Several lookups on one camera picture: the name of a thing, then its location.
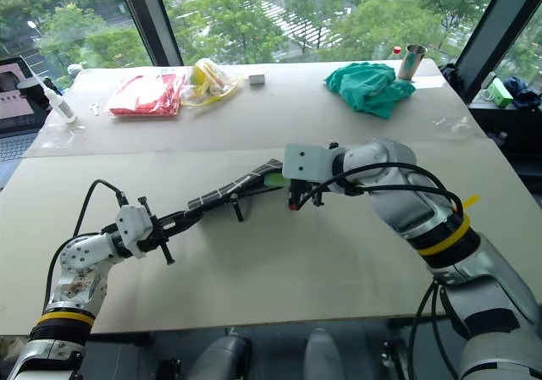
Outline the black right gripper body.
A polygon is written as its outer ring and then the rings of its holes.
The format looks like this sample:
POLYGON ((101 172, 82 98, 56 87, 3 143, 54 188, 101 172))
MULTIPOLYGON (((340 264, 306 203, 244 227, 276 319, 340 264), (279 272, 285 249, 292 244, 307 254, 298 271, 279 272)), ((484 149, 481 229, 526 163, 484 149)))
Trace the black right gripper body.
POLYGON ((306 181, 303 179, 291 179, 291 180, 300 180, 302 182, 302 197, 309 196, 311 197, 312 191, 315 190, 319 183, 314 183, 311 181, 306 181))

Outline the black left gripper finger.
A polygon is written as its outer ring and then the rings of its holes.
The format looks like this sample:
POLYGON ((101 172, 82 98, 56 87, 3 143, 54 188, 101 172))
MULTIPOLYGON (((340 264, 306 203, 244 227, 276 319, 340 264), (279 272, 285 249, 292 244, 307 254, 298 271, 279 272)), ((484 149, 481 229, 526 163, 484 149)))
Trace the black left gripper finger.
POLYGON ((187 217, 185 215, 169 215, 159 219, 163 235, 167 238, 180 234, 202 219, 202 215, 187 217))
POLYGON ((197 223, 203 214, 188 210, 172 212, 163 217, 153 216, 153 223, 159 226, 191 226, 197 223))

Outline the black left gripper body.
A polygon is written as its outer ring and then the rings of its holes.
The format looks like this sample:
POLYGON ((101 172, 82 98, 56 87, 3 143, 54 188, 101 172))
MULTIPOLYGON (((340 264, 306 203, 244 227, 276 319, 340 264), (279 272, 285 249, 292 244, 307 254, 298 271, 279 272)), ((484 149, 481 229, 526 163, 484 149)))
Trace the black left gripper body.
POLYGON ((164 233, 163 226, 159 222, 158 217, 154 213, 152 213, 152 211, 150 210, 150 207, 147 204, 147 198, 145 196, 139 197, 137 200, 142 206, 144 206, 147 212, 147 216, 150 218, 150 221, 152 223, 152 231, 145 239, 139 240, 137 242, 137 247, 144 254, 146 254, 149 251, 153 251, 153 250, 156 250, 157 248, 160 248, 166 259, 166 264, 168 266, 174 264, 175 260, 172 257, 171 252, 167 245, 169 238, 164 233))

